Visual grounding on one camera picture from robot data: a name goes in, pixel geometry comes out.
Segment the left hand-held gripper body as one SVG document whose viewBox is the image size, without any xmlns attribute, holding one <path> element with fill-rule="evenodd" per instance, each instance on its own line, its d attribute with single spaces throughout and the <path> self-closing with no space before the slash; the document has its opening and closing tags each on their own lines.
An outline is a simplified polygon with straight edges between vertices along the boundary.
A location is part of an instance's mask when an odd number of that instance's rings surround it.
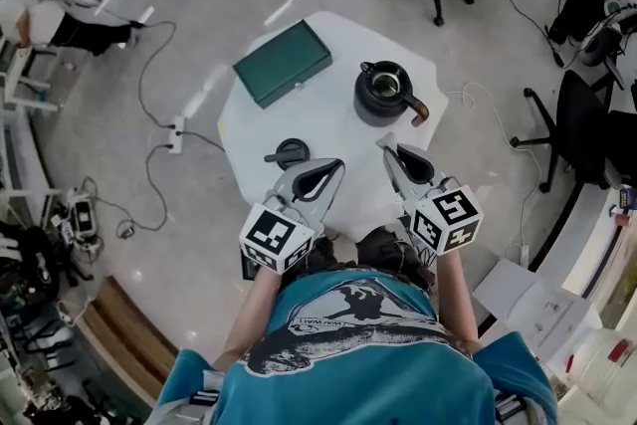
<svg viewBox="0 0 637 425">
<path fill-rule="evenodd" d="M 324 233 L 324 201 L 302 201 L 270 190 L 253 205 L 239 234 L 242 264 L 283 275 L 307 256 Z"/>
</svg>

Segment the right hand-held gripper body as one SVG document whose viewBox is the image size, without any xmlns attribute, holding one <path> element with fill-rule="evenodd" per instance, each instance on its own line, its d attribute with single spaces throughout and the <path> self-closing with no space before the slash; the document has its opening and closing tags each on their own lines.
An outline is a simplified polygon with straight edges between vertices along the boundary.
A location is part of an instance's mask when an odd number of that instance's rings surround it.
<svg viewBox="0 0 637 425">
<path fill-rule="evenodd" d="M 484 213 L 471 188 L 454 176 L 436 172 L 421 183 L 398 177 L 397 193 L 405 213 L 401 222 L 416 247 L 440 257 L 475 241 Z"/>
</svg>

